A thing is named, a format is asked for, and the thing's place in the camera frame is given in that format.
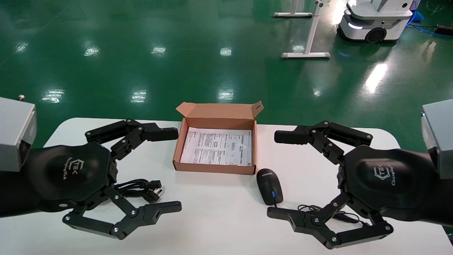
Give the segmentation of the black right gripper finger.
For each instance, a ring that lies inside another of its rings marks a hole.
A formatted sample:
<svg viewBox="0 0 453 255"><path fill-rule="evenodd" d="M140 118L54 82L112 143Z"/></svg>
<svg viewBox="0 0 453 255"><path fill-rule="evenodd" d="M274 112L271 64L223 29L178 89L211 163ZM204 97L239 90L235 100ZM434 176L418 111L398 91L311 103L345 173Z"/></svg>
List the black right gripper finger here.
<svg viewBox="0 0 453 255"><path fill-rule="evenodd" d="M275 142L282 144L312 145L334 165L344 165L344 150L333 140L349 146L369 146L373 136L337 123L322 121L313 126L298 125L293 131L278 130Z"/></svg>

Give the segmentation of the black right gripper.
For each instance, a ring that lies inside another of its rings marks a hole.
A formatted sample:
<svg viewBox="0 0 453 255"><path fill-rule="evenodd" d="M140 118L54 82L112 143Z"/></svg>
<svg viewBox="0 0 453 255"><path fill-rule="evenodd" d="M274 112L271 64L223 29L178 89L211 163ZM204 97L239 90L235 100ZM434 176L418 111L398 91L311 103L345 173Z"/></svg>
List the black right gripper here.
<svg viewBox="0 0 453 255"><path fill-rule="evenodd" d="M392 234L382 216L452 226L452 180L440 178L427 153L359 146L345 155L338 182L342 193L320 210L268 207L267 216L288 221L294 232L312 235L329 250ZM326 222L345 205L372 225L334 233Z"/></svg>

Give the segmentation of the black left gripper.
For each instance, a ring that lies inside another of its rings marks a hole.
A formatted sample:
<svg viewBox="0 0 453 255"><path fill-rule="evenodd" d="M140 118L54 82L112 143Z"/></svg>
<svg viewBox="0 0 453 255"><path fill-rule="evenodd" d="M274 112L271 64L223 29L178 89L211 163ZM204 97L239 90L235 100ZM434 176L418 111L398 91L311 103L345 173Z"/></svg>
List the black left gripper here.
<svg viewBox="0 0 453 255"><path fill-rule="evenodd" d="M176 128L126 119L85 133L87 144L32 149L18 172L1 172L1 217L38 212L57 213L71 228L101 236L125 239L142 226L154 225L163 214L182 210L180 201L146 204L135 208L112 186L117 163L145 141L178 139ZM120 139L110 150L100 144ZM115 224L84 217L96 197L109 198L125 216Z"/></svg>

